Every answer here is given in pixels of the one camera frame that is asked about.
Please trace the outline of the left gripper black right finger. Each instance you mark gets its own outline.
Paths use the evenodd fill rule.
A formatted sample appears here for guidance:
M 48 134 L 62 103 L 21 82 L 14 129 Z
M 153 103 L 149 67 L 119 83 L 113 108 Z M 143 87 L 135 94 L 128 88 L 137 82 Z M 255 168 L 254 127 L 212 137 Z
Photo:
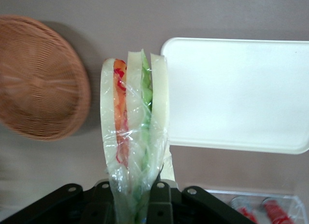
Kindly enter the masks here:
M 150 191 L 147 224 L 174 224 L 172 191 L 178 192 L 178 184 L 172 180 L 155 182 Z

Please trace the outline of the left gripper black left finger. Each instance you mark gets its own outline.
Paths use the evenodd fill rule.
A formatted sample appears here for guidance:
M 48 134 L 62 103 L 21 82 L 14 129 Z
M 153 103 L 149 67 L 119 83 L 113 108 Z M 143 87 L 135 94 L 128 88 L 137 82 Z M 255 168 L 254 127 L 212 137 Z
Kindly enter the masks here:
M 84 224 L 113 224 L 114 201 L 110 183 L 102 181 L 97 183 L 91 195 L 90 202 L 87 203 L 83 211 Z

